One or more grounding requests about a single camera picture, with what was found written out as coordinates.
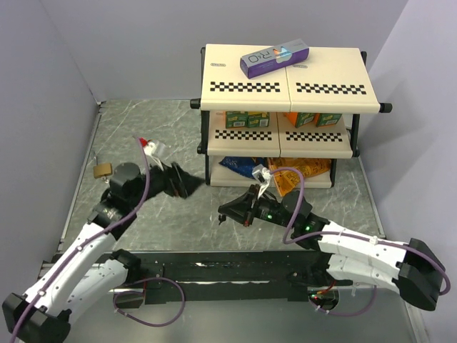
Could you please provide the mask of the brass padlock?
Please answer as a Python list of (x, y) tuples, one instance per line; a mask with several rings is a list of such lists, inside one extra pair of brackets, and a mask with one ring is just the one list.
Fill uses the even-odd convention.
[(92, 151), (92, 159), (94, 160), (93, 176), (95, 179), (106, 179), (108, 176), (112, 175), (113, 169), (111, 163), (99, 163), (95, 151)]

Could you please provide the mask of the black-headed key bunch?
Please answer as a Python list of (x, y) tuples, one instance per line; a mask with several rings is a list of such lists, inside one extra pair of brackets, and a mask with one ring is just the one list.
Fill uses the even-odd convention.
[(218, 221), (219, 221), (219, 225), (221, 225), (223, 222), (226, 221), (226, 215), (220, 214), (220, 215), (218, 216)]

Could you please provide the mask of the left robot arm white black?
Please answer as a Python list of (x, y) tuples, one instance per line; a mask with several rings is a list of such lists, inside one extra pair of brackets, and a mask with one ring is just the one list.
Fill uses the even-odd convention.
[(11, 338), (63, 342), (78, 318), (110, 289), (137, 285), (141, 260), (126, 250), (115, 251), (97, 270), (92, 266), (131, 226), (146, 200), (160, 193), (185, 199), (204, 182), (176, 162), (149, 166), (144, 173), (131, 162), (118, 165), (73, 244), (33, 286), (4, 300)]

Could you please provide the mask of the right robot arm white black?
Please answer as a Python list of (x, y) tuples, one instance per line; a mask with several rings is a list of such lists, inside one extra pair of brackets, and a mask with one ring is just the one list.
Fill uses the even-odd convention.
[(218, 207), (219, 220), (250, 226), (255, 219), (286, 228), (284, 244), (297, 244), (324, 255), (312, 266), (319, 284), (331, 280), (370, 284), (391, 291), (410, 305), (426, 311), (436, 309), (439, 297), (449, 293), (446, 269), (427, 243), (420, 239), (392, 242), (347, 229), (313, 213), (298, 191), (282, 200), (259, 196), (251, 185), (240, 197)]

